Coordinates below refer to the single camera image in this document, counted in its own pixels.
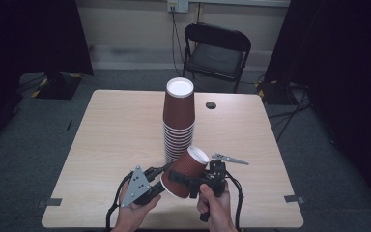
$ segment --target black grommet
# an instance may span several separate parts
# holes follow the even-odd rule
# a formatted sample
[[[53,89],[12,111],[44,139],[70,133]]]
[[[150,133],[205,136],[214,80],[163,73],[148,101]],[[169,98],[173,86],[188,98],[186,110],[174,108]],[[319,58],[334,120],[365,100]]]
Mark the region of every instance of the black grommet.
[[[215,109],[216,108],[216,104],[212,101],[208,101],[206,103],[206,107],[209,108],[209,109]]]

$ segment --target chair seat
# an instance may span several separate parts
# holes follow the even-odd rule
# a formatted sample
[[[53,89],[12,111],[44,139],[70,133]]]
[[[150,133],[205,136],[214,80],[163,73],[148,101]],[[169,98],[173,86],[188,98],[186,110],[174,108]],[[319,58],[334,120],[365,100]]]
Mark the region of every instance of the chair seat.
[[[188,60],[188,67],[237,78],[242,60],[243,52],[199,43]]]

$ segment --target chair backrest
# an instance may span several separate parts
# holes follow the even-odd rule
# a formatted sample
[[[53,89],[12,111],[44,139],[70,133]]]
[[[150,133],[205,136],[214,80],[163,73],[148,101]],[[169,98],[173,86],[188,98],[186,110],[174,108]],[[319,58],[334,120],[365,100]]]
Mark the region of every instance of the chair backrest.
[[[185,28],[185,41],[188,40],[248,53],[251,49],[251,41],[244,33],[203,22]]]

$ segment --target person's left hand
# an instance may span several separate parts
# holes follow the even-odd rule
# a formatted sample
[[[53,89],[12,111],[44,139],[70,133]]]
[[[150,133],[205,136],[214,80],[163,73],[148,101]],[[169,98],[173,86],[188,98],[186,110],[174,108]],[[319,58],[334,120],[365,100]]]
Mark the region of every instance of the person's left hand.
[[[119,204],[122,204],[123,198],[128,190],[128,181],[126,181],[122,187],[122,191],[119,195]],[[147,205],[141,206],[134,203],[129,204],[127,207],[119,208],[119,215],[117,216],[117,222],[112,232],[131,232],[135,231],[143,222],[146,215],[151,211],[160,200],[161,195],[153,198]]]

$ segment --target hand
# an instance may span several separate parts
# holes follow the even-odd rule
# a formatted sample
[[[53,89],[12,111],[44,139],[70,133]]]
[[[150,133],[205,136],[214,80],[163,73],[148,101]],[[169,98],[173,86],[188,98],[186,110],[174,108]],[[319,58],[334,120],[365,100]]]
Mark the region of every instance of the hand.
[[[122,204],[123,198],[128,190],[128,181],[122,187],[119,195],[119,204]],[[112,232],[131,232],[135,231],[143,222],[146,215],[151,211],[160,200],[161,196],[158,195],[153,198],[147,205],[140,206],[134,203],[129,204],[127,207],[119,208],[119,215],[117,216],[116,226]]]
[[[218,198],[209,186],[201,185],[197,209],[201,214],[207,213],[210,209],[208,224],[211,232],[237,231],[231,219],[230,191],[227,183],[225,191]]]

